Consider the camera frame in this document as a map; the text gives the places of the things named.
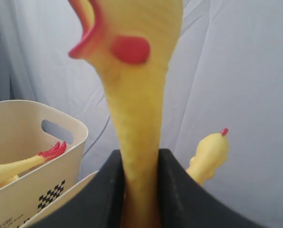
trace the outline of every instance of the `red comb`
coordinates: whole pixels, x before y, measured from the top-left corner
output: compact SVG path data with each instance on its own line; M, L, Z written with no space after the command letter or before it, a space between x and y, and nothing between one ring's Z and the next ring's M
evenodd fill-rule
M56 157L59 157L65 151L66 151L66 142L63 142L61 145L60 145L60 142L57 142L55 146L53 146L50 150L39 152L37 155L44 157L47 162Z
M228 133L228 128L224 128L224 129L221 131L221 135L222 135L222 136L227 135L227 133Z

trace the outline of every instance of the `rubber chicken body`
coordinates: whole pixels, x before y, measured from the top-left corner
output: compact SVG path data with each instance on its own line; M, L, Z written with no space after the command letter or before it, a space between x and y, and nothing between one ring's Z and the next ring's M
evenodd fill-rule
M157 161L165 76L182 0L69 0L83 35L69 56L97 71L120 142L124 228L159 226Z
M210 134L199 142L196 155L190 160L187 169L187 173L199 185L213 178L215 169L226 161L229 150L227 133L228 129L225 128L221 133Z
M12 180L14 176L20 174L26 170L29 170L37 165L40 165L44 162L52 160L61 154L63 154L66 150L66 142L56 143L56 145L48 151L40 152L36 156L31 158L16 161L8 164L0 164L0 187L3 187L1 184L8 184Z

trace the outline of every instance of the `white fabric backdrop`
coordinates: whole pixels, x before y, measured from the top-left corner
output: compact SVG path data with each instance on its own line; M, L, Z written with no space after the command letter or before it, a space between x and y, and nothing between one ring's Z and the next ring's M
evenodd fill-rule
M161 147L187 167L201 138L228 127L228 161L205 188L283 228L283 0L186 0L184 14ZM68 2L0 0L0 26L15 95L83 121L90 135L80 178L97 170L118 142L94 69L67 56L81 35Z

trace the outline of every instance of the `red cheek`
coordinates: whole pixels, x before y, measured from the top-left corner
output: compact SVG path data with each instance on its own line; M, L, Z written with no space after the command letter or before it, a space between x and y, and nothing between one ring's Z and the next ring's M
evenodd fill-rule
M149 42L142 37L117 36L111 52L120 61L137 65L146 63L150 56Z

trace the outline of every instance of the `toy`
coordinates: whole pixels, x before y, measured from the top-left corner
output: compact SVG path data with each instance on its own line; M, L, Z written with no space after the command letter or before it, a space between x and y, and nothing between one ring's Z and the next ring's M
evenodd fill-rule
M120 142L126 180L123 227L157 227L163 93L180 37L182 0L69 2L83 27L69 56L96 69Z
M203 138L199 143L196 155L190 160L187 173L199 185L214 176L214 171L227 159L229 143L227 140L228 129L221 133L213 133Z
M66 142L57 142L54 147L45 152L39 152L34 157L8 164L0 164L0 188L18 179L18 174L44 162L50 161L66 151Z

